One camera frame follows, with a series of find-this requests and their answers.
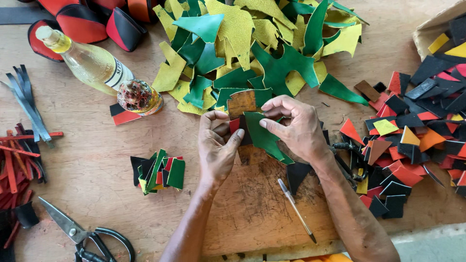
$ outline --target ballpoint pen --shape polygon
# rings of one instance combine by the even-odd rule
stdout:
[[[306,229],[306,231],[308,232],[308,235],[311,237],[312,241],[314,241],[314,243],[317,244],[317,241],[315,240],[314,234],[312,234],[312,231],[309,229],[306,222],[304,222],[304,219],[302,219],[301,214],[299,214],[299,211],[298,211],[298,209],[296,208],[296,205],[295,205],[295,200],[291,196],[290,191],[288,191],[288,188],[285,186],[285,184],[283,183],[283,181],[281,179],[278,179],[278,183],[280,184],[281,189],[285,193],[285,196],[288,198],[288,200],[290,200],[291,206],[293,207],[296,214],[298,215],[299,220],[301,220],[301,223],[304,226],[304,228]]]

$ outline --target left hand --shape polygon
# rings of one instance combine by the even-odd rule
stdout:
[[[228,122],[212,129],[212,121],[227,120],[221,111],[210,111],[201,116],[199,127],[200,186],[217,190],[230,174],[236,150],[244,137],[244,130],[230,134]]]

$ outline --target cork stopper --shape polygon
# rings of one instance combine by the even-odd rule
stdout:
[[[60,40],[60,32],[50,26],[41,26],[36,30],[35,37],[47,45],[53,45]]]

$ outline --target right hand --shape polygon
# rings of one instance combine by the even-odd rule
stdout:
[[[270,99],[261,109],[267,118],[259,124],[278,136],[300,158],[317,165],[331,154],[314,106],[282,95]],[[288,118],[280,123],[275,121],[283,116]]]

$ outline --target scissors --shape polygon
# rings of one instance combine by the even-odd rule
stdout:
[[[58,224],[58,226],[66,233],[67,236],[71,238],[76,243],[76,252],[75,252],[75,262],[82,262],[83,259],[89,262],[117,262],[113,257],[110,250],[103,243],[102,239],[97,233],[108,234],[123,243],[123,245],[128,250],[130,254],[130,262],[134,262],[135,253],[134,248],[131,245],[130,241],[124,237],[122,234],[118,233],[113,229],[108,228],[96,228],[94,232],[85,231],[78,223],[76,223],[72,218],[67,216],[62,210],[58,209],[54,205],[45,201],[43,198],[39,197],[41,204],[45,207],[47,213],[52,217],[52,219]],[[104,255],[105,258],[84,250],[84,240],[86,238],[92,239],[94,243],[99,248],[100,252]]]

